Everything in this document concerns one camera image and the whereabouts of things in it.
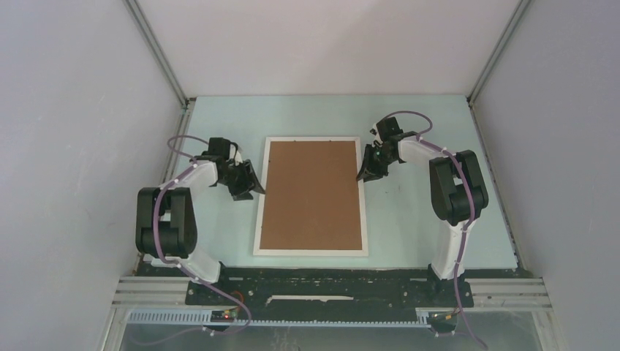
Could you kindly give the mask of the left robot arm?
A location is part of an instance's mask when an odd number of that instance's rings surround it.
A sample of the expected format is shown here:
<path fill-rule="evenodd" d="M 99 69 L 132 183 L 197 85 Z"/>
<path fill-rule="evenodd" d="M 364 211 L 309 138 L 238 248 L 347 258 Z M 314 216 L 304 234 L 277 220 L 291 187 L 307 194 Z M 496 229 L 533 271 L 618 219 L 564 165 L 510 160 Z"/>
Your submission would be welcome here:
<path fill-rule="evenodd" d="M 225 186 L 234 201 L 253 200 L 265 190 L 237 143 L 223 137 L 205 143 L 206 151 L 189 156 L 189 165 L 180 174 L 138 192 L 135 245 L 163 266 L 176 267 L 196 282 L 205 282 L 203 295 L 219 305 L 230 298 L 231 285 L 219 277 L 222 264 L 197 247 L 193 202 L 218 185 Z"/>

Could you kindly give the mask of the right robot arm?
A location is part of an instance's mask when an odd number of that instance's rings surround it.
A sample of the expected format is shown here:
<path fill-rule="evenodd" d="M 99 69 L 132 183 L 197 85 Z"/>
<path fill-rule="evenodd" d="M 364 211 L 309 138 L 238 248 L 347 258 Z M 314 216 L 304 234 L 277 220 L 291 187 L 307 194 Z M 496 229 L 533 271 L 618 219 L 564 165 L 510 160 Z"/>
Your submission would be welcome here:
<path fill-rule="evenodd" d="M 489 202 L 477 155 L 471 150 L 448 151 L 427 141 L 423 132 L 405 132 L 395 113 L 380 119 L 370 132 L 374 140 L 364 148 L 357 180 L 384 178 L 394 162 L 414 163 L 428 173 L 431 205 L 447 232 L 439 236 L 430 264 L 435 280 L 426 284 L 425 294 L 430 303 L 443 306 L 455 295 L 448 279 L 464 272 L 461 261 L 469 233 Z"/>

